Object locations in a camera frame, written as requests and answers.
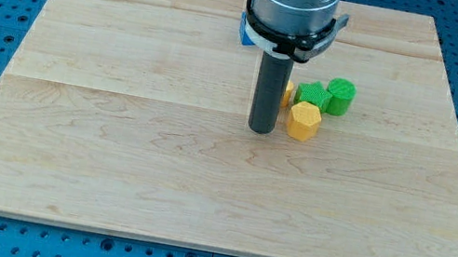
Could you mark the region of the blue block behind arm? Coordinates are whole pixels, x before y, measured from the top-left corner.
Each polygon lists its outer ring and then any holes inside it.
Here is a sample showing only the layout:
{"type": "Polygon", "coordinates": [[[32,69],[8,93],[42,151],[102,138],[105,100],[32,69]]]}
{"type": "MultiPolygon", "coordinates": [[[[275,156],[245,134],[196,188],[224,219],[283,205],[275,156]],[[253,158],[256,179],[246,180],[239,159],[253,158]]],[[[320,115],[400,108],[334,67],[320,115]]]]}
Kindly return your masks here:
{"type": "Polygon", "coordinates": [[[253,41],[250,40],[249,38],[249,35],[247,34],[247,30],[246,30],[246,25],[247,25],[247,22],[246,22],[246,12],[243,12],[241,14],[241,18],[240,18],[240,25],[239,25],[239,39],[240,39],[240,44],[241,45],[244,45],[244,47],[246,46],[253,46],[254,43],[253,41]]]}

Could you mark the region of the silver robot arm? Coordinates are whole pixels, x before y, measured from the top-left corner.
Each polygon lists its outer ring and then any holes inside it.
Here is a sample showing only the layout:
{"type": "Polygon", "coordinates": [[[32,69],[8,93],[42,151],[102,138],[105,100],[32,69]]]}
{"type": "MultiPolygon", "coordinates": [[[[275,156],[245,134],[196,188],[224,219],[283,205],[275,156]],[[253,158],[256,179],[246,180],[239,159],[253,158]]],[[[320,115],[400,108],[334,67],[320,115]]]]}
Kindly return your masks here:
{"type": "Polygon", "coordinates": [[[306,63],[326,51],[348,23],[341,0],[246,0],[240,33],[266,54],[306,63]]]}

